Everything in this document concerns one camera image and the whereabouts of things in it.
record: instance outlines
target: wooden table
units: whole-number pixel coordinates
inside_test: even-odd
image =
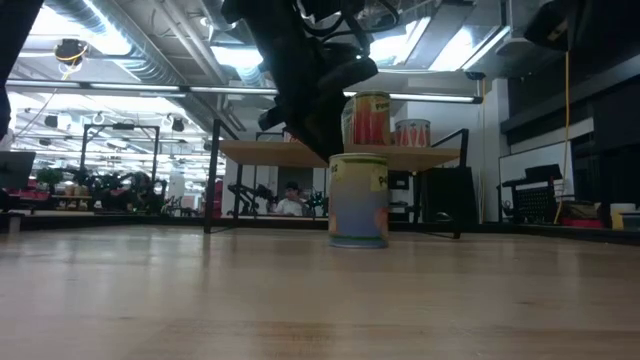
[[[328,164],[300,143],[220,141],[220,151],[238,164],[326,168]],[[345,145],[348,153],[384,155],[389,170],[424,171],[460,157],[459,149],[408,148],[379,145]]]

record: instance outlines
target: computer monitor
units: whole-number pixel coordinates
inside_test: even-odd
[[[26,187],[35,158],[34,152],[0,151],[0,189]]]

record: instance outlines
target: ceiling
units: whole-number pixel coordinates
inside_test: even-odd
[[[142,33],[146,34],[148,45],[161,53],[170,66],[179,73],[186,83],[190,84],[207,84],[215,85],[211,76],[203,70],[203,68],[191,56],[188,49],[180,41],[180,39],[169,28],[166,18],[154,7],[153,1],[148,0],[105,0],[106,2],[114,2],[128,18],[133,22],[134,26],[139,28]],[[200,37],[200,41],[208,42],[209,27],[203,20],[205,18],[203,12],[203,2],[208,0],[180,0],[178,1],[183,13],[189,18],[190,27]],[[387,64],[380,66],[380,73],[360,84],[352,87],[353,91],[361,90],[381,90],[387,92],[408,92],[408,93],[441,93],[450,95],[470,95],[475,94],[477,84],[468,80],[461,71],[443,71],[434,72],[430,70],[434,63],[439,63],[441,67],[453,67],[452,70],[461,66],[456,65],[458,62],[464,62],[460,59],[464,56],[460,49],[449,49],[455,45],[454,39],[458,39],[462,45],[466,46],[464,51],[475,51],[482,41],[501,22],[500,12],[501,0],[405,0],[395,1],[396,5],[404,11],[402,13],[403,24],[415,22],[418,24],[420,19],[428,18],[426,30],[422,36],[416,37],[416,46],[408,54],[407,60],[398,64]],[[537,0],[515,1],[513,7],[508,2],[509,13],[516,14],[509,17],[510,23],[515,30],[519,30],[523,23],[537,9]],[[368,7],[365,13],[367,17],[361,19],[366,23],[372,23],[384,15],[384,11],[380,11],[374,6],[375,1],[367,2]],[[57,15],[50,9],[41,11],[39,19],[36,21],[31,35],[23,48],[23,56],[21,56],[14,68],[12,77],[27,79],[48,79],[60,80],[65,77],[68,70],[52,55],[52,49],[60,43],[62,38],[80,38],[87,37],[85,29],[79,24],[53,23]],[[230,38],[226,34],[217,37],[218,40]],[[350,41],[348,38],[341,38],[340,41]],[[473,71],[486,71],[488,75],[501,75],[501,69],[504,67],[504,59],[500,59],[495,51],[489,51],[474,67]],[[138,78],[131,72],[125,70],[119,60],[104,60],[103,54],[97,48],[90,48],[81,64],[81,68],[72,74],[66,75],[68,79],[75,81],[89,82],[118,82],[118,83],[136,83]],[[221,66],[224,76],[230,79],[230,85],[243,86],[242,79],[238,77],[238,73],[234,68],[226,65]],[[43,116],[36,119],[33,124],[29,125],[43,105],[51,98]],[[207,106],[212,109],[220,105],[218,98],[211,95],[201,98]],[[84,95],[81,91],[76,95],[71,94],[46,94],[46,93],[13,93],[11,95],[12,107],[17,113],[17,119],[12,125],[16,129],[16,133],[21,133],[18,137],[16,146],[20,148],[33,148],[40,150],[50,150],[47,160],[55,160],[59,155],[55,151],[79,151],[81,142],[78,139],[82,135],[82,124],[94,121],[93,118],[98,112],[104,115],[105,124],[129,121],[139,125],[157,125],[160,126],[160,137],[164,141],[171,141],[174,138],[185,138],[186,143],[162,143],[160,153],[166,155],[162,167],[166,164],[172,166],[175,161],[169,159],[171,154],[195,154],[204,155],[203,149],[204,138],[210,137],[202,126],[198,126],[201,119],[195,119],[190,111],[185,110],[174,99],[160,97],[109,97]],[[258,131],[257,118],[273,106],[273,99],[268,96],[229,96],[229,104],[232,106],[235,118],[240,121],[239,127],[236,127],[238,135],[241,138],[253,138],[253,134]],[[394,102],[392,111],[395,113],[401,106],[402,102]],[[60,119],[66,119],[65,125],[58,128],[46,127],[42,121],[43,117],[49,115],[58,115]],[[185,130],[182,133],[176,133],[171,130],[170,119],[182,118],[185,120]],[[113,131],[104,131],[104,138],[96,136],[94,141],[89,144],[88,151],[113,151],[109,148],[106,141],[108,137],[122,137],[124,135],[116,134]],[[39,136],[57,136],[50,146],[39,145]],[[140,130],[127,135],[133,138],[146,138],[147,134]],[[122,152],[132,154],[147,154],[153,150],[151,142],[136,143],[135,146],[129,146],[127,149],[120,150]],[[131,168],[140,166],[138,160],[131,164]],[[197,169],[208,168],[208,161],[204,158],[197,159],[197,156],[191,156],[190,162],[186,167]],[[197,177],[198,181],[204,180],[204,171],[200,171]]]

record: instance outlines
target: man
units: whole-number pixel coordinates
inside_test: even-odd
[[[289,181],[285,187],[285,199],[276,207],[275,213],[289,216],[303,216],[306,204],[300,198],[300,188],[295,181]]]

